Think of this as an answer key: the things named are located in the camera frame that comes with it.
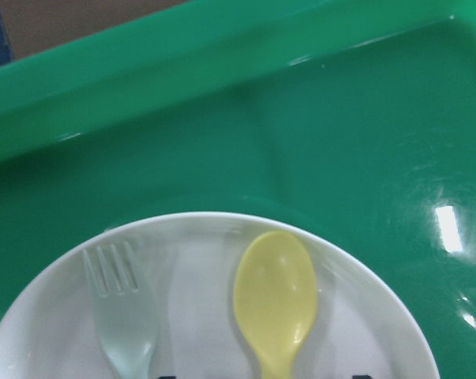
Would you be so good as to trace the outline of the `yellow plastic spoon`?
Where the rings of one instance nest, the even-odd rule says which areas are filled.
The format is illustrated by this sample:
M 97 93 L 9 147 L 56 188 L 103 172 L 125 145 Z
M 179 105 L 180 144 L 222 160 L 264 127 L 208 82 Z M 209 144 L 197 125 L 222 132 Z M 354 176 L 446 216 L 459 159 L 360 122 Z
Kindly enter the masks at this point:
M 317 280 L 309 253 L 285 231 L 249 245 L 233 290 L 234 317 L 263 378 L 292 378 L 317 315 Z

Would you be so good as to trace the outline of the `green plastic tray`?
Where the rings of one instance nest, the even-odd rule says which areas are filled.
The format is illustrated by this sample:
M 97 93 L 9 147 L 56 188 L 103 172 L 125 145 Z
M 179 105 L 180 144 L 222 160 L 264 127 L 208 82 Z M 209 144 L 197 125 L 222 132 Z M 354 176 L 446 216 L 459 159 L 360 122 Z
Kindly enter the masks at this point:
M 476 378 L 476 1 L 192 1 L 0 67 L 0 321 L 71 247 L 195 210 L 335 243 Z

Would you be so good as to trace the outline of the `translucent pale fork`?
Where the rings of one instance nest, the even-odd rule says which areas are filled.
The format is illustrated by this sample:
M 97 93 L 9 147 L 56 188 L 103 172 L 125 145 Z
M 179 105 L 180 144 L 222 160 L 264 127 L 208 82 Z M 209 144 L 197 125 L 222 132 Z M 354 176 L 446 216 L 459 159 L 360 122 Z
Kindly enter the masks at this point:
M 82 251 L 99 343 L 118 378 L 147 378 L 159 338 L 150 284 L 128 242 Z

